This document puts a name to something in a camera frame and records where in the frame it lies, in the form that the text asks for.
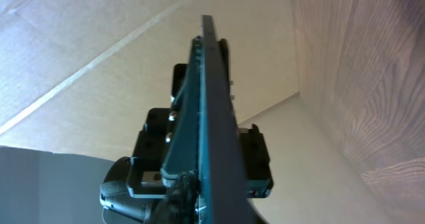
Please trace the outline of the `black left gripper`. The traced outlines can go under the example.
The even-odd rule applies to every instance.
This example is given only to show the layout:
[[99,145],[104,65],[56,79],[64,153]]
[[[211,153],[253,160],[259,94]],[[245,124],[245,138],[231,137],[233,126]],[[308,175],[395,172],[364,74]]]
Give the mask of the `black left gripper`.
[[173,69],[171,106],[147,113],[127,163],[127,190],[134,198],[158,199],[183,172],[201,168],[199,150],[203,139],[200,120],[200,66],[203,38],[191,43],[189,63]]

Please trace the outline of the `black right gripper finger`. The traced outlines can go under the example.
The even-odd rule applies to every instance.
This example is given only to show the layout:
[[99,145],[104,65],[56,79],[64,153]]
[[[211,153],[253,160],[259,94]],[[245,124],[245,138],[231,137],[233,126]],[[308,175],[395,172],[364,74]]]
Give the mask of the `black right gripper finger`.
[[195,205],[200,181],[196,171],[182,172],[167,189],[146,223],[148,224],[193,224],[197,217]]

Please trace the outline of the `Samsung Galaxy smartphone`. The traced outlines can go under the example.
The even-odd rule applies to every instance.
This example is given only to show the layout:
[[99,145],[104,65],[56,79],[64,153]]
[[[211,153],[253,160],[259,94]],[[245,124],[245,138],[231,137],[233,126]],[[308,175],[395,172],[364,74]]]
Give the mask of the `Samsung Galaxy smartphone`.
[[239,142],[238,126],[230,98],[230,79],[225,51],[216,37],[213,17],[201,17],[203,63],[200,75],[199,130],[203,139],[201,159],[201,197],[205,223],[260,223],[248,199],[248,182]]

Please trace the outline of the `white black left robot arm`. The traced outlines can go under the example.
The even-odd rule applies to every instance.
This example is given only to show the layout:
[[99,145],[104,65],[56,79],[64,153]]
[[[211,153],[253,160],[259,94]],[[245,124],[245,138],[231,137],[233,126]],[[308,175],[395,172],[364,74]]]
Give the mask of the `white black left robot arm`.
[[205,223],[199,199],[199,99],[193,96],[204,46],[192,40],[189,63],[176,64],[172,105],[152,108],[132,156],[117,160],[100,186],[105,223]]

